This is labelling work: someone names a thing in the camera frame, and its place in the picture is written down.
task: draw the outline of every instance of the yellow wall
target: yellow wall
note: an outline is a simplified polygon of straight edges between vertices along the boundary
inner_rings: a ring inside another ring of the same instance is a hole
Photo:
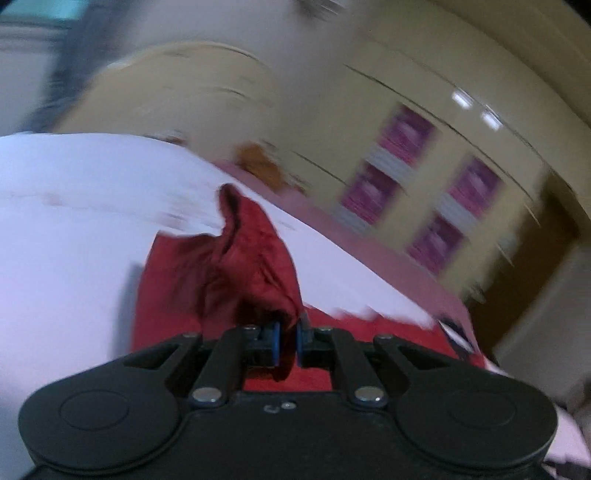
[[[452,93],[476,100],[462,110]],[[401,104],[438,129],[415,177],[373,233],[404,249],[431,218],[443,191],[474,154],[504,182],[495,203],[469,235],[440,281],[461,293],[483,281],[497,243],[527,215],[554,170],[580,200],[591,184],[591,131],[558,95],[492,39],[426,0],[391,0],[365,33],[339,80],[303,131],[282,145],[287,170],[330,209],[378,132]],[[494,131],[480,118],[488,105],[504,122]]]

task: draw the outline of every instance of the purple picture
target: purple picture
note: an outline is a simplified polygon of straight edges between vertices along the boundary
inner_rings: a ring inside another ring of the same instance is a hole
[[[463,238],[461,231],[437,215],[407,249],[407,254],[429,272],[439,275]]]
[[[375,224],[393,197],[398,184],[366,161],[345,193],[341,205],[370,225]]]
[[[414,165],[434,130],[435,127],[429,120],[403,106],[382,131],[378,144],[394,157],[408,165]]]
[[[472,157],[466,170],[449,190],[449,195],[480,218],[491,205],[500,185],[499,176],[482,160]]]

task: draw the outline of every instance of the pink surface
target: pink surface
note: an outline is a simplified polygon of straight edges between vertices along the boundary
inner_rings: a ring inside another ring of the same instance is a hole
[[[445,315],[458,321],[475,342],[470,316],[464,304],[406,255],[383,246],[373,238],[364,238],[353,233],[328,213],[315,207],[310,199],[295,189],[286,188],[277,194],[233,163],[223,162],[217,166],[269,202],[320,232],[431,315]]]

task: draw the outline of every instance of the brown wooden door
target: brown wooden door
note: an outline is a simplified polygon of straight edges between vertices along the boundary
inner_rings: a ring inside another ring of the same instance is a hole
[[[579,230],[557,200],[549,197],[538,220],[526,221],[513,266],[504,262],[484,294],[485,303],[469,307],[476,338],[487,355],[525,313],[560,265]]]

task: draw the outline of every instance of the folded red cloth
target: folded red cloth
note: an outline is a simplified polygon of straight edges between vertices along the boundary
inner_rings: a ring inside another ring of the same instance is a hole
[[[278,319],[283,338],[281,368],[275,369],[273,378],[257,371],[256,378],[247,379],[245,389],[330,390],[327,372],[291,369],[293,326],[304,306],[287,247],[261,207],[234,186],[220,188],[219,207],[226,222],[221,236],[156,236],[139,285],[132,349],[184,332],[216,339],[237,325]],[[334,319],[316,309],[309,309],[309,318],[313,326],[345,328],[357,340],[370,342],[379,333],[391,333],[457,358],[439,327],[425,330],[381,316],[372,321],[354,316]],[[480,355],[470,361],[483,366]]]

